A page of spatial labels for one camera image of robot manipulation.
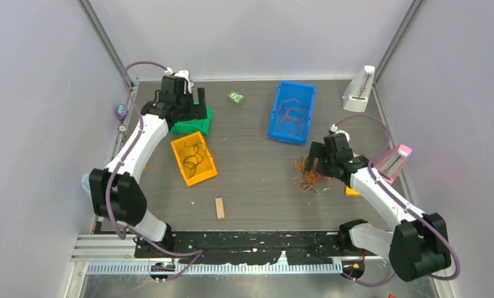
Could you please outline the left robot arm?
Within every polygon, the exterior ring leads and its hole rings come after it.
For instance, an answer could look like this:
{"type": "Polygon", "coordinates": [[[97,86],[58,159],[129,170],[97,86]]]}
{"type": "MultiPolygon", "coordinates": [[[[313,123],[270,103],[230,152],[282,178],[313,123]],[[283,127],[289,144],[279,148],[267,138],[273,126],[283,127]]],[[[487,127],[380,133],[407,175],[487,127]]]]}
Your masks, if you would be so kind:
{"type": "Polygon", "coordinates": [[[194,87],[187,70],[166,74],[139,116],[116,157],[105,168],[89,173],[92,206],[96,215],[147,237],[151,250],[166,257],[174,249],[174,240],[168,236],[171,227],[148,210],[139,181],[151,154],[176,123],[206,119],[205,90],[194,87]]]}

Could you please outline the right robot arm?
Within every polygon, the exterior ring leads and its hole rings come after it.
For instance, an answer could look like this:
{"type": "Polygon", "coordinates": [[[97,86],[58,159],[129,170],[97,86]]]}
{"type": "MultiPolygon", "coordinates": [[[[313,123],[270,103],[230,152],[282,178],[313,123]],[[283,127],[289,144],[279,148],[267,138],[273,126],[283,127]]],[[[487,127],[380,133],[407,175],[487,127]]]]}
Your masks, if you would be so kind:
{"type": "Polygon", "coordinates": [[[312,142],[305,170],[334,178],[358,192],[385,220],[388,230],[356,219],[339,226],[339,249],[353,255],[366,250],[382,257],[405,282],[450,268],[456,253],[447,236],[446,221],[409,203],[380,177],[365,156],[354,156],[346,136],[331,133],[312,142]]]}

